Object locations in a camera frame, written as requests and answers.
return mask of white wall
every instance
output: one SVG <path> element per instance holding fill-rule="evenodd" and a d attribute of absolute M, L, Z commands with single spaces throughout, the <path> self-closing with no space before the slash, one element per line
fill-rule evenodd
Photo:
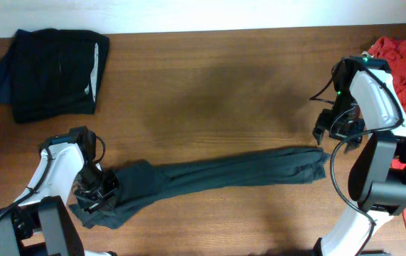
<path fill-rule="evenodd" d="M 0 0 L 0 37 L 17 28 L 99 33 L 406 23 L 406 0 Z"/>

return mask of dark green cloth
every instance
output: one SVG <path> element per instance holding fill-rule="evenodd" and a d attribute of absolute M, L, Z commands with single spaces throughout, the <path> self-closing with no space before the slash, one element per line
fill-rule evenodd
<path fill-rule="evenodd" d="M 115 172 L 121 188 L 113 211 L 92 214 L 78 204 L 70 207 L 86 228 L 119 228 L 153 202 L 187 193 L 227 186 L 303 184 L 325 178 L 329 154 L 315 147 L 261 151 L 241 156 L 187 164 L 152 166 L 141 161 Z"/>

